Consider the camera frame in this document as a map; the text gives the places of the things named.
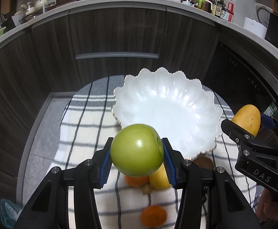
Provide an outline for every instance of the scalloped bowl rim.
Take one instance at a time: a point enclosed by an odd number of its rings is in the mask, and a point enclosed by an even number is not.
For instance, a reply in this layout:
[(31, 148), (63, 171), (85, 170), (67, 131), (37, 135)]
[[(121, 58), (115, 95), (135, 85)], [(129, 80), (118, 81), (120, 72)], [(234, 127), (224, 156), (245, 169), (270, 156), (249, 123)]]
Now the scalloped bowl rim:
[[(133, 76), (134, 78), (136, 78), (136, 77), (138, 77), (138, 76), (140, 75), (140, 73), (141, 73), (143, 70), (148, 70), (148, 71), (151, 72), (151, 73), (156, 73), (156, 72), (157, 72), (158, 70), (160, 70), (160, 69), (165, 69), (170, 75), (173, 75), (173, 74), (175, 74), (175, 73), (183, 73), (183, 74), (184, 74), (184, 72), (181, 71), (181, 70), (178, 70), (178, 71), (176, 71), (176, 72), (174, 72), (174, 73), (170, 73), (170, 72), (169, 72), (166, 68), (164, 68), (164, 67), (160, 67), (160, 68), (158, 68), (156, 71), (150, 71), (150, 70), (147, 69), (147, 68), (142, 68), (142, 69), (139, 71), (138, 75), (136, 75), (136, 76), (131, 75), (131, 74), (126, 75), (125, 78), (124, 78), (124, 81), (123, 81), (123, 86), (122, 86), (122, 87), (116, 87), (116, 88), (114, 89), (115, 104), (112, 106), (111, 112), (112, 112), (114, 118), (115, 118), (115, 119), (118, 121), (118, 123), (120, 124), (121, 128), (123, 128), (122, 122), (116, 117), (116, 115), (115, 115), (115, 113), (114, 113), (114, 110), (113, 110), (114, 106), (117, 104), (116, 89), (117, 89), (117, 88), (124, 88), (124, 87), (125, 87), (125, 80), (126, 80), (126, 78), (127, 78), (128, 76)], [(200, 81), (199, 79), (196, 79), (196, 80), (199, 81), (200, 86), (201, 86), (201, 89), (204, 90), (203, 87), (202, 87), (201, 81)], [(222, 115), (223, 115), (223, 109), (222, 109), (221, 115), (220, 115), (220, 117), (219, 117), (219, 123), (220, 123), (220, 121), (221, 121)], [(207, 154), (207, 153), (209, 153), (209, 152), (214, 151), (214, 150), (216, 149), (216, 147), (217, 147), (217, 145), (216, 145), (216, 139), (219, 138), (219, 137), (221, 137), (222, 134), (223, 134), (223, 132), (222, 132), (222, 130), (221, 130), (221, 132), (214, 138), (214, 147), (212, 147), (211, 149), (206, 150), (206, 151), (199, 151), (199, 152), (196, 154), (196, 156), (194, 156), (194, 157), (186, 157), (185, 159), (195, 160), (195, 159), (197, 159), (201, 154)]]

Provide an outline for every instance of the floor tile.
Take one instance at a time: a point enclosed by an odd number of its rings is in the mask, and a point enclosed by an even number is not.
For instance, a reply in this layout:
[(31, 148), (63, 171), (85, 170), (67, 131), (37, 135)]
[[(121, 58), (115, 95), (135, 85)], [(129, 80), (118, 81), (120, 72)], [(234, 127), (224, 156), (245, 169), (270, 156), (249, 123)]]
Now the floor tile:
[(25, 205), (46, 175), (52, 160), (29, 154), (23, 181), (22, 205)]
[(60, 123), (70, 98), (53, 98), (36, 132), (30, 153), (54, 159), (60, 139)]

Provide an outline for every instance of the white countertop edge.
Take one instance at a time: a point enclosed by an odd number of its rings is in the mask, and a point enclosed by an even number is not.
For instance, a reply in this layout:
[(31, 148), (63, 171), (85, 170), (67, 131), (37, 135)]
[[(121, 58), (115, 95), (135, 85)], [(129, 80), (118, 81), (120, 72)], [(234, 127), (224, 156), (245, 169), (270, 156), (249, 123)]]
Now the white countertop edge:
[(93, 5), (93, 4), (98, 4), (98, 3), (110, 3), (110, 2), (138, 2), (138, 3), (150, 3), (150, 4), (158, 4), (158, 5), (164, 5), (164, 6), (169, 6), (171, 8), (175, 8), (175, 9), (181, 9), (181, 10), (185, 10), (185, 11), (189, 11), (195, 14), (198, 14), (200, 16), (203, 16), (211, 21), (214, 21), (216, 23), (219, 23), (221, 25), (224, 25), (226, 27), (229, 27), (243, 35), (245, 35), (246, 37), (250, 38), (251, 40), (255, 41), (257, 44), (259, 44), (260, 46), (262, 46), (265, 50), (267, 50), (268, 52), (270, 52), (275, 58), (278, 59), (278, 49), (273, 46), (271, 43), (269, 43), (268, 41), (266, 41), (265, 39), (262, 39), (260, 37), (258, 37), (257, 35), (249, 32), (248, 30), (244, 29), (243, 27), (236, 25), (234, 23), (222, 20), (216, 16), (213, 16), (210, 13), (207, 13), (205, 11), (202, 11), (201, 9), (197, 9), (195, 7), (191, 7), (182, 3), (177, 3), (171, 0), (81, 0), (81, 1), (75, 1), (75, 2), (71, 2), (68, 4), (65, 4), (63, 6), (57, 7), (55, 9), (52, 9), (32, 20), (30, 20), (27, 23), (24, 23), (12, 30), (10, 30), (9, 32), (5, 33), (4, 35), (2, 35), (0, 37), (0, 43), (5, 41), (7, 38), (9, 38), (10, 36), (12, 36), (13, 34), (25, 29), (26, 27), (33, 25), (36, 22), (39, 22), (43, 19), (48, 18), (49, 16), (58, 14), (58, 13), (62, 13), (65, 12), (67, 10), (70, 9), (74, 9), (77, 7), (81, 7), (81, 6), (87, 6), (87, 5)]

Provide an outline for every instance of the table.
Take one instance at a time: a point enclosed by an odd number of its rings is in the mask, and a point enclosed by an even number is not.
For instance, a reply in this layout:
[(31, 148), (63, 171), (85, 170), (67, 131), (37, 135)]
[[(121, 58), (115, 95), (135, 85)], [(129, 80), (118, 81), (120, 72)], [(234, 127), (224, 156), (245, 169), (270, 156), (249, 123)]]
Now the table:
[[(122, 87), (124, 76), (99, 79), (83, 87), (67, 104), (62, 115), (59, 149), (49, 168), (76, 167), (102, 149), (108, 137), (114, 137), (120, 124), (114, 118), (111, 107), (115, 104), (113, 91)], [(223, 119), (232, 119), (233, 112), (225, 101), (215, 94), (214, 103), (222, 107)], [(236, 171), (234, 165), (238, 156), (237, 145), (223, 134), (216, 139), (217, 147), (209, 154), (215, 166), (223, 166), (235, 180), (247, 201), (253, 205), (256, 183)], [(160, 228), (174, 228), (182, 190), (167, 189), (144, 195), (141, 189), (128, 187), (121, 174), (112, 166), (108, 182), (101, 190), (95, 190), (95, 198), (103, 229), (142, 229), (140, 213), (149, 205), (163, 206), (168, 218)], [(201, 228), (206, 228), (205, 209), (202, 208)], [(69, 225), (75, 229), (73, 187), (69, 188)]]

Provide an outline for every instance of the white appliance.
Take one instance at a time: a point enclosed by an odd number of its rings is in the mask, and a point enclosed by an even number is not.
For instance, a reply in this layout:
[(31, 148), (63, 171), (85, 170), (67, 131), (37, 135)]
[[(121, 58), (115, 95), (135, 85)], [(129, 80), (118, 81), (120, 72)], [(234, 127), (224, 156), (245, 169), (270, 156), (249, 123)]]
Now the white appliance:
[(252, 20), (245, 17), (244, 26), (245, 29), (264, 39), (266, 35), (267, 28), (256, 20)]
[(268, 27), (269, 15), (272, 13), (272, 9), (261, 3), (255, 3), (254, 7), (256, 9), (255, 20)]

